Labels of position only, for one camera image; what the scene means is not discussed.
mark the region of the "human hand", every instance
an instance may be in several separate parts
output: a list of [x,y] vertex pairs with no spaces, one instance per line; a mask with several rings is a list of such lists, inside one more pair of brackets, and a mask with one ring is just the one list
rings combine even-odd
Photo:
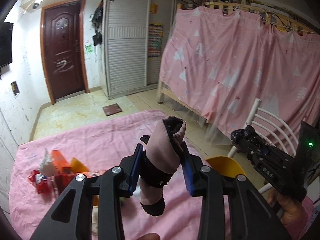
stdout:
[[151,233],[151,234],[147,234],[143,237],[140,237],[137,240],[160,240],[160,236],[158,234]]
[[[275,199],[274,195],[275,189],[272,189],[268,196],[268,204],[271,205],[271,203]],[[281,194],[278,194],[277,201],[284,209],[284,215],[280,219],[282,224],[287,225],[294,221],[296,221],[302,212],[302,203],[300,203],[297,200],[294,200],[288,196],[283,196]]]

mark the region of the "poster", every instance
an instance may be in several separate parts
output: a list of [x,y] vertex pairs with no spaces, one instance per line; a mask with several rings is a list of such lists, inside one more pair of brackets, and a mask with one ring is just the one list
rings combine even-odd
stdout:
[[150,13],[156,14],[158,12],[158,5],[156,3],[150,4]]
[[160,57],[163,38],[163,25],[161,23],[149,24],[148,57]]

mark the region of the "brown door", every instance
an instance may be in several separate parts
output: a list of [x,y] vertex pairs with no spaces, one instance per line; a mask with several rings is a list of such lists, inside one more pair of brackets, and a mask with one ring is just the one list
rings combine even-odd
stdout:
[[54,99],[84,90],[80,58],[81,1],[45,10],[44,58]]

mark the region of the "black velcro strap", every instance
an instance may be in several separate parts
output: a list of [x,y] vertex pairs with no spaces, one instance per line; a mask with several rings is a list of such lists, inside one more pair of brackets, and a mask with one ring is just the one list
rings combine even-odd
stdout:
[[167,185],[173,174],[165,173],[157,169],[151,161],[149,161],[146,151],[143,152],[141,160],[140,176],[150,186],[163,188]]
[[152,205],[144,205],[141,203],[141,206],[143,207],[143,210],[147,212],[151,216],[161,216],[164,212],[165,203],[163,196],[160,198],[160,200]]
[[162,121],[163,121],[163,124],[167,130],[167,134],[168,134],[170,143],[171,143],[174,151],[176,152],[176,154],[180,158],[180,163],[182,163],[183,156],[184,156],[183,151],[177,145],[176,141],[173,138],[173,135],[175,133],[177,133],[180,130],[180,128],[182,127],[183,120],[178,117],[170,116],[168,119],[163,119]]

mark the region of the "green drawing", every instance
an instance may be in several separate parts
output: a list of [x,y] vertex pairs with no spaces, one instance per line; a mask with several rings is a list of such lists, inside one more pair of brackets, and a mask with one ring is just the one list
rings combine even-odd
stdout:
[[93,52],[92,44],[85,45],[85,52],[84,53],[92,53],[92,52]]

